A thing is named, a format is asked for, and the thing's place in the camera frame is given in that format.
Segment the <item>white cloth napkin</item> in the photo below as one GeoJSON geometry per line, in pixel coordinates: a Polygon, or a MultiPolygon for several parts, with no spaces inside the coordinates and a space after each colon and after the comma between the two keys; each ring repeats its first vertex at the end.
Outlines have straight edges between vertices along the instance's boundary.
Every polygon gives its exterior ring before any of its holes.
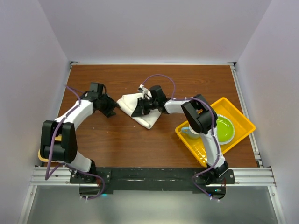
{"type": "Polygon", "coordinates": [[[141,126],[150,130],[161,116],[161,113],[158,111],[158,109],[152,110],[148,115],[143,115],[140,117],[131,116],[137,106],[137,99],[142,96],[142,93],[126,94],[118,99],[117,103],[125,114],[127,114],[141,126]]]}

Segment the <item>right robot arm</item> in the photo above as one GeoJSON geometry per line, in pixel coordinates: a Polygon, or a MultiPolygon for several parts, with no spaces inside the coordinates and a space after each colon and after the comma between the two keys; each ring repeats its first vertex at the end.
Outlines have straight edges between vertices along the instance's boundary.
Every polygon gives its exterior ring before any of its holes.
{"type": "Polygon", "coordinates": [[[209,180],[213,183],[223,180],[228,170],[228,163],[222,154],[217,138],[216,120],[218,117],[205,98],[200,94],[185,99],[167,98],[159,85],[149,89],[140,85],[138,90],[142,96],[137,99],[137,105],[131,117],[148,115],[153,110],[165,114],[184,114],[190,129],[203,142],[209,180]]]}

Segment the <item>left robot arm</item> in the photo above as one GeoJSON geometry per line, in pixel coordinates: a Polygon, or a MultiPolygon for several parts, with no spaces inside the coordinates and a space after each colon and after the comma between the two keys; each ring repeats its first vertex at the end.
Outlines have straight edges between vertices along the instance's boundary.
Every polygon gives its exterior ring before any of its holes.
{"type": "Polygon", "coordinates": [[[48,161],[47,176],[51,174],[50,163],[58,162],[81,172],[81,179],[86,183],[92,183],[97,177],[96,166],[93,160],[78,151],[76,130],[96,111],[109,118],[116,114],[114,109],[120,106],[107,94],[104,84],[90,83],[89,90],[82,95],[78,95],[69,86],[66,88],[74,93],[77,101],[62,116],[44,121],[39,157],[48,161]]]}

